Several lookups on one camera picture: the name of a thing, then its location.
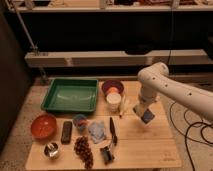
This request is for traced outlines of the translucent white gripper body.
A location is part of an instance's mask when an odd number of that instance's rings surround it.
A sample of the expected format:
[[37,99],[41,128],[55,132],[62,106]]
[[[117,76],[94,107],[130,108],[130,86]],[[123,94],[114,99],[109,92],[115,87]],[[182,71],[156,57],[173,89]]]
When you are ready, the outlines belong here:
[[137,103],[134,107],[133,107],[133,111],[135,112],[135,114],[140,118],[144,115],[144,112],[149,109],[148,106],[144,103]]

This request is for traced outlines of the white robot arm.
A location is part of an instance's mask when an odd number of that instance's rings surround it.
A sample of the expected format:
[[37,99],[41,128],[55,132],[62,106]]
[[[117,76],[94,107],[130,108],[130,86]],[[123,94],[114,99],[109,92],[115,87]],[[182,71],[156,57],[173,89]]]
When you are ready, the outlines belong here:
[[138,72],[141,88],[139,102],[133,107],[135,114],[142,118],[148,107],[155,102],[157,93],[161,93],[213,123],[213,92],[174,81],[168,75],[169,69],[162,62]]

